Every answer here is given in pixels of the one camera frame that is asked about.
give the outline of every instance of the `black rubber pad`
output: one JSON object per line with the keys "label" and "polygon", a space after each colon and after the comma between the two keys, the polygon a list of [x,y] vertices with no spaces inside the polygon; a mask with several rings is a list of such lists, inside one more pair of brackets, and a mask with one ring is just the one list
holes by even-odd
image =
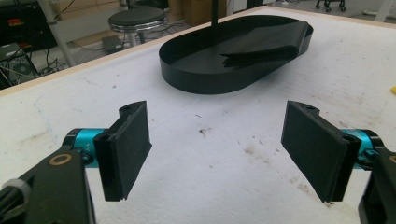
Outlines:
{"label": "black rubber pad", "polygon": [[146,102],[126,105],[93,139],[107,201],[126,199],[151,149]]}
{"label": "black rubber pad", "polygon": [[323,202],[343,200],[360,139],[332,126],[313,106],[288,102],[282,144]]}

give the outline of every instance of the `table surface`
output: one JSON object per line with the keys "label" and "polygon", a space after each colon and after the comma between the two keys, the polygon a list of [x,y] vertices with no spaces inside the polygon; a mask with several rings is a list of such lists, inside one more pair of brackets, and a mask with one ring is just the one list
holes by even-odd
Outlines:
{"label": "table surface", "polygon": [[171,35],[0,91],[0,183],[70,130],[107,128],[120,107],[147,101],[153,147],[128,200],[105,202],[87,169],[98,223],[359,223],[369,173],[353,171],[345,199],[322,203],[280,143],[286,103],[373,130],[394,151],[396,26],[274,7],[230,18],[245,14],[308,21],[308,52],[241,91],[198,95],[162,78],[158,50]]}

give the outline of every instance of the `black plastic container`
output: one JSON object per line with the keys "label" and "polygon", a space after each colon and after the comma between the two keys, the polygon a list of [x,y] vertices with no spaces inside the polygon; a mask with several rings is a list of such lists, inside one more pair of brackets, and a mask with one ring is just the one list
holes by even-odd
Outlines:
{"label": "black plastic container", "polygon": [[[256,28],[292,22],[297,20],[279,16],[246,16],[175,37],[160,48],[163,78],[177,89],[199,94],[243,89],[291,59],[226,67],[223,64],[226,57],[221,53]],[[313,31],[309,26],[299,55],[307,51]]]}

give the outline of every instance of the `black stool seat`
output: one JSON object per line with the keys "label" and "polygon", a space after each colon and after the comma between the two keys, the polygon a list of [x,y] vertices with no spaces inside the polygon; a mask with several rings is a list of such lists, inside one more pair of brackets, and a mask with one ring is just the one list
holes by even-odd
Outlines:
{"label": "black stool seat", "polygon": [[131,8],[108,19],[110,28],[120,33],[138,33],[166,23],[166,13],[156,7]]}

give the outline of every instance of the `black pole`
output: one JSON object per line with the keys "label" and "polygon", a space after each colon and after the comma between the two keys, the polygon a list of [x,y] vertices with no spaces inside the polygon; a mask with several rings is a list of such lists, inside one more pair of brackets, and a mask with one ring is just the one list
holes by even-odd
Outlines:
{"label": "black pole", "polygon": [[212,0],[212,41],[218,39],[218,18],[219,18],[219,0]]}

